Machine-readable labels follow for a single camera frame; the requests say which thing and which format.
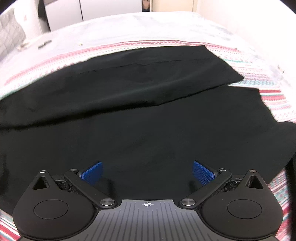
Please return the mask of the patterned red green white blanket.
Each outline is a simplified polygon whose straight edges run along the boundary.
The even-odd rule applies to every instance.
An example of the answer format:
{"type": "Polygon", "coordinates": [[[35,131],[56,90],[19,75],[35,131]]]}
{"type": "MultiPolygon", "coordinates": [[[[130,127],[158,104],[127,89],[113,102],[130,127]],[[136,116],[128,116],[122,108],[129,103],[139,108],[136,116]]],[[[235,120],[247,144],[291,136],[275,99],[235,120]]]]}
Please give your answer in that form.
{"type": "MultiPolygon", "coordinates": [[[[63,52],[50,45],[13,53],[1,63],[1,101],[60,69],[89,59],[145,48],[204,46],[243,78],[236,87],[255,88],[274,119],[295,124],[295,112],[270,70],[245,51],[183,41],[138,41],[63,52]]],[[[295,154],[266,182],[255,169],[218,176],[180,200],[118,199],[89,185],[71,168],[52,175],[40,170],[13,212],[1,209],[2,240],[291,240],[290,199],[295,191],[295,154]]]]}

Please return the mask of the grey quilted headboard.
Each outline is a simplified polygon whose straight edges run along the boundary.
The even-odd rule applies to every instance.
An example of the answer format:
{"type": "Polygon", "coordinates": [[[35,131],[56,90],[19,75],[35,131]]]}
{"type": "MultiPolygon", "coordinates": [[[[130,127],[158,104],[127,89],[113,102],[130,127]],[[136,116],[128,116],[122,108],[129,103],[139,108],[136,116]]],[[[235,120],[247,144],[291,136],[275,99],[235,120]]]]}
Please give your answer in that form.
{"type": "Polygon", "coordinates": [[[26,39],[26,34],[21,25],[16,21],[15,9],[10,9],[1,14],[1,50],[0,56],[3,60],[13,49],[26,39]]]}

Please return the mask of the black pants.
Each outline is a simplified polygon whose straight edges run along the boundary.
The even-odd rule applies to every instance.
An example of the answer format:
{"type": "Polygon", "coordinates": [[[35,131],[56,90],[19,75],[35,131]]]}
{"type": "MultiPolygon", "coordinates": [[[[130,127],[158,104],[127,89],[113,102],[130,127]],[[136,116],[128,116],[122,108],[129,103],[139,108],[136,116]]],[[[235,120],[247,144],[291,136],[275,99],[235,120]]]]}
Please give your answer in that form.
{"type": "Polygon", "coordinates": [[[204,46],[145,48],[60,69],[1,101],[1,209],[40,170],[100,161],[98,188],[118,199],[180,200],[195,160],[270,182],[295,154],[255,88],[204,46]]]}

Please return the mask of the grey white wardrobe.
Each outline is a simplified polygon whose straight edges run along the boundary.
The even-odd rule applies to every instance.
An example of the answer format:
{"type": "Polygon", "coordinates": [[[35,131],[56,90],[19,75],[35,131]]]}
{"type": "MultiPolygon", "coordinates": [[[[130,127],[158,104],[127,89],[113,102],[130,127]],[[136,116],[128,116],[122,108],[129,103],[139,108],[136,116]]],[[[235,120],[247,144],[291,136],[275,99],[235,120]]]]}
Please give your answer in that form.
{"type": "Polygon", "coordinates": [[[44,1],[51,31],[103,16],[142,11],[141,0],[58,0],[44,1]]]}

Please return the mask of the small dark object on bed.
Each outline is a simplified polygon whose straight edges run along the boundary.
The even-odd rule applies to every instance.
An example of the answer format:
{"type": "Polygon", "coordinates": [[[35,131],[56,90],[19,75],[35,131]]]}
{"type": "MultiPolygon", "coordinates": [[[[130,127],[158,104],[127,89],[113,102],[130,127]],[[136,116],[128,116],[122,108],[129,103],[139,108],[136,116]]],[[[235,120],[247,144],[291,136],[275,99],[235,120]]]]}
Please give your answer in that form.
{"type": "Polygon", "coordinates": [[[38,49],[44,48],[46,45],[50,44],[51,42],[52,42],[51,40],[48,40],[46,42],[43,42],[43,44],[41,44],[41,45],[38,46],[38,49]]]}

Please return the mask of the grey bed sheet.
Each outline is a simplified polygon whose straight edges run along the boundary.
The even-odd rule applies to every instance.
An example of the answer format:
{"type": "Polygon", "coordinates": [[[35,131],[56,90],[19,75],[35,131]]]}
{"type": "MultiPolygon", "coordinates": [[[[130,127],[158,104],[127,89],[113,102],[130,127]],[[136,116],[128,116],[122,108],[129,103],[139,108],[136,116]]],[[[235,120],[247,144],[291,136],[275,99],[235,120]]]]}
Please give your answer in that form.
{"type": "Polygon", "coordinates": [[[79,22],[44,34],[35,32],[38,21],[20,9],[15,9],[14,16],[31,44],[48,40],[54,55],[115,43],[177,40],[241,49],[280,67],[295,63],[295,21],[285,16],[238,20],[231,26],[189,11],[130,13],[79,22]]]}

